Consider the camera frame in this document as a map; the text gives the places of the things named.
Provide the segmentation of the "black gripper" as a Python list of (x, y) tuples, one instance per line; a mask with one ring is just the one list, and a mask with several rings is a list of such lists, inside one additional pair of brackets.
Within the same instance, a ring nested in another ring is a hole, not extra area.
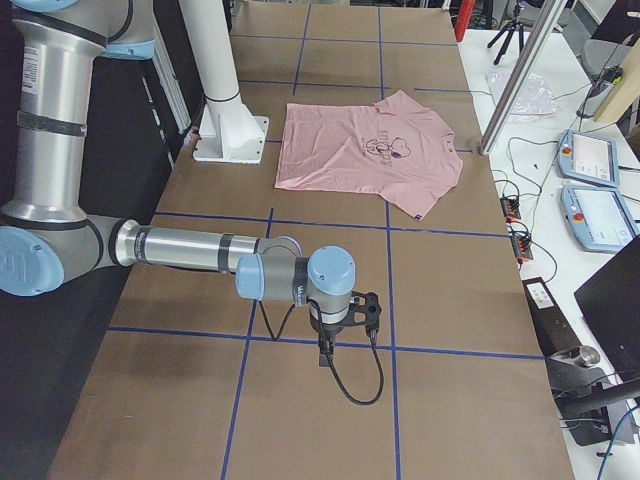
[(333, 355), (336, 336), (345, 328), (355, 325), (354, 316), (355, 314), (350, 312), (339, 322), (327, 324), (320, 322), (314, 314), (310, 315), (310, 324), (318, 333), (320, 367), (334, 367)]

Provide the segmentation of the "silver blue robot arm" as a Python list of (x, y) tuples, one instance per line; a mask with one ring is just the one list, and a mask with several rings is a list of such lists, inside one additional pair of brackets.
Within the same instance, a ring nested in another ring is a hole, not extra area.
[(152, 3), (16, 1), (12, 19), (25, 49), (15, 193), (2, 208), (2, 289), (35, 296), (111, 265), (231, 274), (243, 298), (307, 306), (320, 364), (332, 367), (336, 335), (362, 309), (346, 250), (328, 246), (304, 256), (289, 237), (144, 226), (79, 206), (94, 60), (151, 58)]

